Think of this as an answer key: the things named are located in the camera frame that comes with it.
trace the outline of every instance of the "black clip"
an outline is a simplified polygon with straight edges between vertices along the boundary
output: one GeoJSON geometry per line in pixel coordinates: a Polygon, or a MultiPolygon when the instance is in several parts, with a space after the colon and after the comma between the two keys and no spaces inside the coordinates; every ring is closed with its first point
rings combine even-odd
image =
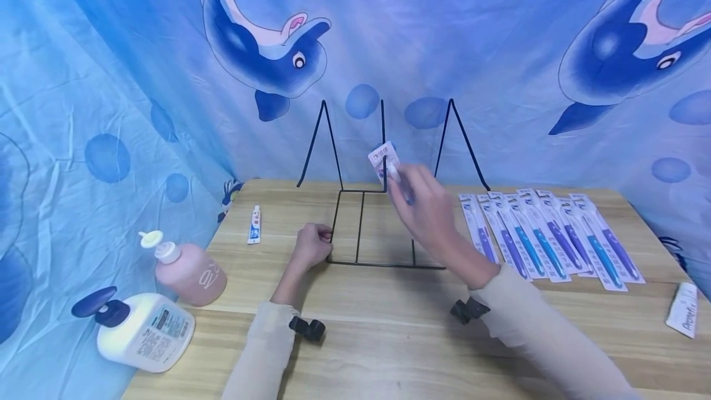
{"type": "Polygon", "coordinates": [[[294,317],[291,319],[289,327],[311,343],[321,342],[323,334],[326,333],[326,325],[318,320],[312,320],[312,322],[308,324],[307,321],[301,320],[299,317],[294,317]]]}
{"type": "Polygon", "coordinates": [[[488,306],[469,297],[466,304],[462,300],[457,300],[449,313],[457,317],[457,320],[459,320],[461,324],[466,325],[469,321],[472,321],[472,319],[479,319],[479,317],[485,315],[488,311],[490,311],[488,306]]]}

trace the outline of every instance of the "pink bottle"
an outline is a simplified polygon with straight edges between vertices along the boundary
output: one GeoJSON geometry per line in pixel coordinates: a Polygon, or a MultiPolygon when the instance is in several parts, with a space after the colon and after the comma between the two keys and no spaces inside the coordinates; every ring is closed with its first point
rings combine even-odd
{"type": "Polygon", "coordinates": [[[177,293],[182,301],[205,306],[218,299],[227,285],[225,271],[195,244],[163,242],[163,232],[139,232],[141,247],[156,248],[156,279],[177,293]]]}

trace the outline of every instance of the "white tube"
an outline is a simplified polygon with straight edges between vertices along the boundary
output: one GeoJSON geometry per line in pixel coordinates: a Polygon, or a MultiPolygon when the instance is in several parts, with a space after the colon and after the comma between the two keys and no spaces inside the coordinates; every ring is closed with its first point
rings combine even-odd
{"type": "Polygon", "coordinates": [[[249,224],[249,237],[247,244],[259,244],[262,242],[262,212],[259,205],[254,206],[252,212],[252,222],[249,224]]]}

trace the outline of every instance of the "beige sleeve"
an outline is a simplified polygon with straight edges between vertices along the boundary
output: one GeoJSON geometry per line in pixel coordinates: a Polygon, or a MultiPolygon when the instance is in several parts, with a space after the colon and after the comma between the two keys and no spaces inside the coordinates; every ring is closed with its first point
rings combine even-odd
{"type": "Polygon", "coordinates": [[[640,399],[600,348],[508,265],[470,291],[491,311],[481,316],[492,338],[528,359],[569,399],[640,399]]]}
{"type": "Polygon", "coordinates": [[[263,302],[247,333],[247,345],[235,364],[223,400],[277,400],[281,376],[294,348],[289,322],[299,311],[263,302]]]}

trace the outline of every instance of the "metal display stand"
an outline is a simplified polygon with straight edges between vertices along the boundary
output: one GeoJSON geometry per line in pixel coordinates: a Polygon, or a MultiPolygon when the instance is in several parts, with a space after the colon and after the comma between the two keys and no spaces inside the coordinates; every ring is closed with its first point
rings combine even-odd
{"type": "MultiPolygon", "coordinates": [[[[469,143],[469,138],[467,136],[467,132],[464,130],[464,125],[462,124],[462,119],[459,118],[459,112],[457,111],[457,106],[454,105],[454,100],[450,99],[449,104],[447,105],[446,109],[446,115],[444,118],[444,127],[443,127],[443,136],[441,137],[441,141],[439,143],[439,152],[437,153],[437,163],[434,168],[434,175],[437,176],[437,170],[439,170],[439,160],[441,158],[441,154],[443,153],[443,147],[444,147],[444,135],[446,134],[446,128],[447,128],[447,123],[449,122],[449,112],[450,110],[454,110],[454,115],[457,117],[457,122],[459,123],[459,129],[462,131],[462,135],[464,137],[464,142],[467,143],[467,148],[469,150],[469,156],[472,157],[472,162],[474,163],[474,167],[476,167],[476,172],[479,176],[479,180],[481,181],[481,184],[486,188],[486,190],[491,190],[491,188],[486,184],[486,180],[484,179],[483,174],[481,173],[481,168],[479,167],[479,164],[476,160],[476,156],[474,156],[474,152],[472,149],[472,144],[469,143]]],[[[334,260],[331,255],[328,256],[326,261],[331,264],[343,264],[343,265],[364,265],[364,266],[370,266],[370,267],[398,267],[398,268],[404,268],[404,269],[435,269],[435,270],[442,270],[444,267],[436,266],[436,265],[422,265],[422,264],[417,264],[417,258],[415,256],[415,240],[411,240],[411,248],[412,248],[412,264],[396,264],[396,263],[390,263],[390,264],[381,264],[381,263],[361,263],[359,260],[359,254],[360,254],[360,234],[361,234],[361,229],[363,227],[363,212],[364,212],[364,206],[365,206],[365,195],[366,194],[385,194],[388,193],[388,180],[383,180],[383,189],[382,190],[356,190],[356,189],[345,189],[343,188],[343,177],[341,175],[341,165],[338,162],[338,152],[336,150],[336,140],[333,138],[333,127],[331,125],[331,117],[328,115],[328,106],[326,104],[326,101],[323,100],[321,101],[321,110],[318,111],[318,119],[315,121],[315,127],[314,127],[314,135],[312,137],[312,142],[310,142],[309,145],[309,152],[307,153],[307,160],[304,162],[304,170],[301,172],[301,178],[299,179],[298,184],[296,186],[299,188],[301,186],[301,183],[304,182],[304,177],[307,175],[307,169],[309,168],[309,161],[310,161],[310,156],[312,155],[312,152],[314,150],[314,143],[315,143],[315,135],[318,133],[318,126],[321,124],[321,119],[323,114],[326,114],[326,122],[328,123],[328,134],[331,135],[331,145],[333,147],[333,156],[336,158],[336,169],[338,170],[338,181],[341,184],[341,190],[338,191],[338,199],[336,200],[336,213],[333,214],[333,233],[331,235],[331,242],[333,242],[333,237],[336,235],[336,221],[338,219],[338,208],[340,207],[341,204],[341,195],[343,193],[360,193],[360,221],[359,221],[359,227],[357,228],[357,242],[356,242],[356,247],[355,247],[355,260],[354,261],[342,261],[342,260],[334,260]]],[[[380,125],[381,125],[381,133],[383,134],[383,144],[385,143],[385,105],[383,100],[380,100],[380,125]]],[[[387,176],[387,172],[385,170],[385,164],[387,161],[387,157],[383,158],[383,176],[387,176]]]]}

